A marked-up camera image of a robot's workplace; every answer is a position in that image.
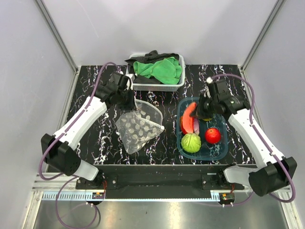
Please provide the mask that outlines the fake watermelon slice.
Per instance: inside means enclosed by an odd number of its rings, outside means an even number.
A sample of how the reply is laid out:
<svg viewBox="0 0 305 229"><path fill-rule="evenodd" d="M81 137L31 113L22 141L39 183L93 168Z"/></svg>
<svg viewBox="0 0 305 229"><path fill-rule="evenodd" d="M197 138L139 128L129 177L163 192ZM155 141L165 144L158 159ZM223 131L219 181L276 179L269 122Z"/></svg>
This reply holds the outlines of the fake watermelon slice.
<svg viewBox="0 0 305 229"><path fill-rule="evenodd" d="M192 112L196 109L196 102L190 103L182 117L181 117L181 130L183 134L189 134L189 133L194 133L194 117L191 116Z"/></svg>

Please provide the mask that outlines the fake red apple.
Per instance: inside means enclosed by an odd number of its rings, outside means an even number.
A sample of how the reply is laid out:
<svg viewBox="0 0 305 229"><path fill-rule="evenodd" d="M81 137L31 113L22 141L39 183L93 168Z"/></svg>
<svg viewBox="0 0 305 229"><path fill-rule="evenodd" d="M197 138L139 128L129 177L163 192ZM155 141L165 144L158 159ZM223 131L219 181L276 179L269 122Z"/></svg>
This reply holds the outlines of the fake red apple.
<svg viewBox="0 0 305 229"><path fill-rule="evenodd" d="M221 133L217 128L209 128L205 132L205 139L210 144L217 144L221 141Z"/></svg>

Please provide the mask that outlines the fake green cabbage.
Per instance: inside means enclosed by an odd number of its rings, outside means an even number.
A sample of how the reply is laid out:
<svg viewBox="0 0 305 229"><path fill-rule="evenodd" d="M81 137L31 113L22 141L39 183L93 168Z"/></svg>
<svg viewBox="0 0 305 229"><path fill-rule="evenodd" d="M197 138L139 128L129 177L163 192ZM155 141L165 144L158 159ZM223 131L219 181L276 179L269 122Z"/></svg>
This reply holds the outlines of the fake green cabbage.
<svg viewBox="0 0 305 229"><path fill-rule="evenodd" d="M201 138L195 133L188 133L181 139L182 149L187 153L197 153L201 145Z"/></svg>

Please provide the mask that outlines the clear zip top bag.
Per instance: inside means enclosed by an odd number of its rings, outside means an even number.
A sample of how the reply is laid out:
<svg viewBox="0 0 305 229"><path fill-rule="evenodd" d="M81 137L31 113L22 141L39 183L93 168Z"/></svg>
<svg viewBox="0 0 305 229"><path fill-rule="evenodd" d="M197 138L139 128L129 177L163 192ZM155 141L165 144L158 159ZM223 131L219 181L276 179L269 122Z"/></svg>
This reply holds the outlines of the clear zip top bag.
<svg viewBox="0 0 305 229"><path fill-rule="evenodd" d="M125 151L133 154L164 131L163 115L154 105L135 100L136 110L124 113L115 125Z"/></svg>

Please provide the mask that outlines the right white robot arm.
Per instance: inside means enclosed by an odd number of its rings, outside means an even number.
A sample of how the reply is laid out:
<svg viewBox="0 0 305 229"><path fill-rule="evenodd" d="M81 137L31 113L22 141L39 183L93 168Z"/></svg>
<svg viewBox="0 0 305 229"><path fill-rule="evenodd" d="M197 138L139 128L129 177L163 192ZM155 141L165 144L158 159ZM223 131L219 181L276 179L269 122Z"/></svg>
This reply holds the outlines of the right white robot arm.
<svg viewBox="0 0 305 229"><path fill-rule="evenodd" d="M292 178L297 168L293 157L285 157L268 139L253 117L253 106L239 97L232 96L225 80L215 81L209 77L206 91L200 95L195 110L199 118L222 115L243 139L256 162L256 168L228 166L216 177L218 187L229 188L233 183L250 187L262 197L290 186L295 198Z"/></svg>

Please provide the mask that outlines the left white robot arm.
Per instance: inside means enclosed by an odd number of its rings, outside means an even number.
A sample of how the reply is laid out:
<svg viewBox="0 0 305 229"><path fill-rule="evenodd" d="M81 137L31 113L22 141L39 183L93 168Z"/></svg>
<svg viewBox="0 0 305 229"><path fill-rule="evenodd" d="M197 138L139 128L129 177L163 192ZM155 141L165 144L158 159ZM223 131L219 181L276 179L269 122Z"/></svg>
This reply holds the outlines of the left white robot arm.
<svg viewBox="0 0 305 229"><path fill-rule="evenodd" d="M80 159L76 148L94 122L112 106L125 111L135 109L133 80L132 74L113 72L107 82L96 84L83 106L63 127L41 138L42 162L61 175L82 177L91 188L99 188L103 177L98 174L98 168Z"/></svg>

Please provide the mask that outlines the white plastic basket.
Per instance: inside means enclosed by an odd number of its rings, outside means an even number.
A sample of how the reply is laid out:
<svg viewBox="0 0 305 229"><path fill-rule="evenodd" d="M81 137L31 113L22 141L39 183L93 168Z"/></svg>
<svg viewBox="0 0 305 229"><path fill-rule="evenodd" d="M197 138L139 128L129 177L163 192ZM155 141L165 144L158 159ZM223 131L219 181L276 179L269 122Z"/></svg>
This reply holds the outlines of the white plastic basket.
<svg viewBox="0 0 305 229"><path fill-rule="evenodd" d="M131 54L129 58L133 56L143 56L145 53L134 53ZM182 75L178 84L137 84L133 82L133 88L136 91L163 91L163 92L175 92L185 83L185 63L184 59L181 55L179 59L179 63L182 66Z"/></svg>

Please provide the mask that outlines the blue transparent plastic container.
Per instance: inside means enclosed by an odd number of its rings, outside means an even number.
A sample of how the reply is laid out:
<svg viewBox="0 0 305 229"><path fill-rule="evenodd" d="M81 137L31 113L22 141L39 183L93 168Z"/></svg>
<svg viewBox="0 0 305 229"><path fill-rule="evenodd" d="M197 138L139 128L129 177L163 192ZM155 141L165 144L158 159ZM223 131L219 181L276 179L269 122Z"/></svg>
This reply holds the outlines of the blue transparent plastic container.
<svg viewBox="0 0 305 229"><path fill-rule="evenodd" d="M201 138L201 148L196 153L188 153L181 146L181 140L184 133L181 130L180 118L182 117L185 109L192 102L198 102L198 97L186 97L178 104L177 122L176 122L176 135L177 135L177 148L178 151L186 158L195 160L220 160L226 156L228 152L228 137L226 129L226 121L223 116L215 114L211 121L199 121L199 137ZM216 144L210 144L205 139L205 132L210 128L216 128L220 132L221 139Z"/></svg>

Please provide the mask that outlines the green cloth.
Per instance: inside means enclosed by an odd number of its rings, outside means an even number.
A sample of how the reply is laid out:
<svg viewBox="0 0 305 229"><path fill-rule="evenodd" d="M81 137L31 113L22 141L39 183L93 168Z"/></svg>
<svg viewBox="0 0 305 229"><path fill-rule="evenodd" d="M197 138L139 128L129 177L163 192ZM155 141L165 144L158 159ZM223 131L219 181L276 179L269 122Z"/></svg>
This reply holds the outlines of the green cloth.
<svg viewBox="0 0 305 229"><path fill-rule="evenodd" d="M155 63L136 61L133 70L136 75L134 82L141 84L178 84L182 75L182 67L174 57Z"/></svg>

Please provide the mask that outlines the black cloth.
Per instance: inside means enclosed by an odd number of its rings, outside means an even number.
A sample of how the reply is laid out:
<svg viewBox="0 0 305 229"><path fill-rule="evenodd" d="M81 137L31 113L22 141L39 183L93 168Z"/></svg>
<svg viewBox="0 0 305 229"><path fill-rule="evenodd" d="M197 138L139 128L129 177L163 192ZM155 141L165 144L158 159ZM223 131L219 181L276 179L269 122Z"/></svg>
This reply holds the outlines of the black cloth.
<svg viewBox="0 0 305 229"><path fill-rule="evenodd" d="M165 58L174 57L179 61L180 56L176 53L158 53L156 50L151 51L150 53L146 53L143 56L133 56L126 60L128 64L129 73L134 74L133 64L138 61L142 63L155 63Z"/></svg>

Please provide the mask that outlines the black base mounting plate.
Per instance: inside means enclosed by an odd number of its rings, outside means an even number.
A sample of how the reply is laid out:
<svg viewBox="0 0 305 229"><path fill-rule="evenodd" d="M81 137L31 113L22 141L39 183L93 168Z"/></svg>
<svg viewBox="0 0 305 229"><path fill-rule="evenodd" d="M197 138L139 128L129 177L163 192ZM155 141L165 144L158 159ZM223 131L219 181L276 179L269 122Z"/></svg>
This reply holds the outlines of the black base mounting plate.
<svg viewBox="0 0 305 229"><path fill-rule="evenodd" d="M106 188L106 199L165 201L196 201L212 199L211 191L243 190L239 184L229 184L221 176L224 165L103 165L98 166L105 185L96 187L85 179L76 189Z"/></svg>

